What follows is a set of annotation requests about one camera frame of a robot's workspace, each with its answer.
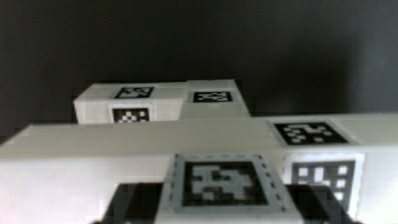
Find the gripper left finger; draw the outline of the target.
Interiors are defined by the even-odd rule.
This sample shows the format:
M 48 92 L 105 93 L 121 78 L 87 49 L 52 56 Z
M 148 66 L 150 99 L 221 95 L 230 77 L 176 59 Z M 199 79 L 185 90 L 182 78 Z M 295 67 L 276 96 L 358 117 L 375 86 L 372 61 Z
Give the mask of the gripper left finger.
M 100 221 L 91 224 L 155 224 L 164 184 L 123 183 Z

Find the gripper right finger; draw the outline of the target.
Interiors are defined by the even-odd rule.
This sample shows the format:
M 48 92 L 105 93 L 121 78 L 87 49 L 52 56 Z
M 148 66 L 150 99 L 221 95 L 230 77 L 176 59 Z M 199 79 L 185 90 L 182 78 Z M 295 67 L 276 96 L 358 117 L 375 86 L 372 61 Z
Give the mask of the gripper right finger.
M 324 185 L 286 185 L 304 224 L 363 224 L 356 222 Z

